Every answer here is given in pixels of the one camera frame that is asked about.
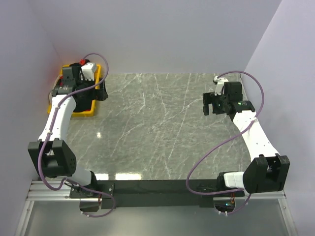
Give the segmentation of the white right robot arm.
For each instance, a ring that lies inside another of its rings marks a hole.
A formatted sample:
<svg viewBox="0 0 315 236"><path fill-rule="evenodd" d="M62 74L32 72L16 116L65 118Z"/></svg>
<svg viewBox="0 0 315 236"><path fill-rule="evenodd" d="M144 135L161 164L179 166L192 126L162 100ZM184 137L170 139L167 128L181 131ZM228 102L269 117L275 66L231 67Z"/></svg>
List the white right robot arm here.
<svg viewBox="0 0 315 236"><path fill-rule="evenodd" d="M217 193L227 196L234 188L249 194L282 191L290 166L289 158L280 155L268 140L254 106L243 99L242 84L226 78L215 78L214 84L214 92L203 94L203 113L206 116L210 113L228 115L242 133L251 158L245 171L219 174Z"/></svg>

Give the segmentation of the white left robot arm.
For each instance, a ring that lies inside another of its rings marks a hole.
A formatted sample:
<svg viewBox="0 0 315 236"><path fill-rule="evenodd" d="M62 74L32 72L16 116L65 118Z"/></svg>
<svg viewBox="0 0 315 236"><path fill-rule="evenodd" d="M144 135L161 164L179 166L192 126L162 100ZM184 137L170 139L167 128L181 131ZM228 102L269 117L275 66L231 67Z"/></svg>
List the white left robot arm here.
<svg viewBox="0 0 315 236"><path fill-rule="evenodd" d="M88 198L98 193L95 174L77 166L76 156L66 143L66 134L73 115L91 117L95 103L108 98L101 65L83 59L62 68L51 91L51 110L44 130L28 152L42 180L63 177L81 185Z"/></svg>

